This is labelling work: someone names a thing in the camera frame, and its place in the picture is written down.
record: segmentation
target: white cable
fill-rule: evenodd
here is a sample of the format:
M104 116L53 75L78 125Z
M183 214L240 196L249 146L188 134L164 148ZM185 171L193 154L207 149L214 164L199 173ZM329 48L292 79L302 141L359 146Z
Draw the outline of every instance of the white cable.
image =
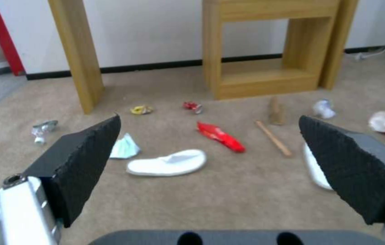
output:
M369 58L369 57L372 57L372 56L376 56L376 55L379 55L379 54L384 54L385 53L385 49L383 50L383 51L380 51L380 52L378 52L378 53L373 53L373 54L367 54L367 55L362 55L362 57L364 58L364 59L366 59L366 58Z
M364 59L367 59L369 57L373 57L373 56L376 56L376 55L380 55L380 54L384 54L385 53L385 48L381 51L377 51L376 53L371 53L371 54L363 54L363 53L358 53L358 54L347 54L345 53L347 56L351 56L353 57L356 61L361 61L361 60L364 60Z

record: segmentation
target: wooden table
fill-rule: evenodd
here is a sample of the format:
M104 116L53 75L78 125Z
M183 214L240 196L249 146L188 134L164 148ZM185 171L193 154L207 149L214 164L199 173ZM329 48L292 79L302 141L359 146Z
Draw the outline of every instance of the wooden table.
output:
M202 0L203 70L216 99L331 89L358 0ZM289 19L281 60L221 62L225 22Z
M82 0L48 0L82 109L104 85ZM203 0L203 65L217 99L331 89L358 0ZM282 64L221 65L223 22L290 18Z

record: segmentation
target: red snack wrapper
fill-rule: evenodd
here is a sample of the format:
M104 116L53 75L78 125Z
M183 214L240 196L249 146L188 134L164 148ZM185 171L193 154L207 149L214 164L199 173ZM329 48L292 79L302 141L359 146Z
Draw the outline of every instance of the red snack wrapper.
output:
M215 125L202 124L200 121L198 121L197 129L202 135L222 143L234 152L245 152L245 147L239 143L236 138L223 132L219 127Z

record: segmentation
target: white slipper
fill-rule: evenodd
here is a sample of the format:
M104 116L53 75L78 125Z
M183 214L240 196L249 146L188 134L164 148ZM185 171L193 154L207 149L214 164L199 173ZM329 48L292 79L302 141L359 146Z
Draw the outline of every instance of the white slipper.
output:
M188 149L166 157L133 160L128 163L126 172L143 176L176 176L197 171L205 162L205 152Z
M328 183L324 172L321 170L321 167L318 165L317 159L315 158L314 154L306 143L304 143L304 159L306 160L307 167L311 174L311 178L315 182L315 184L324 189L333 190L330 184Z

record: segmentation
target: crumpled can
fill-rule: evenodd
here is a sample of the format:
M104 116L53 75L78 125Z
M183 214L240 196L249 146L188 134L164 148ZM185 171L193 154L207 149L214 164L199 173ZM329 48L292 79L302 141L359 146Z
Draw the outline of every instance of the crumpled can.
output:
M52 132L58 124L57 120L45 121L41 124L32 126L31 133L35 135L35 143L43 145L46 143L45 135L48 132Z
M131 113L134 115L146 115L153 112L153 107L148 105L140 105L131 109Z
M201 104L197 104L196 102L187 101L183 102L183 108L192 110L196 114L200 114L203 112L203 106Z

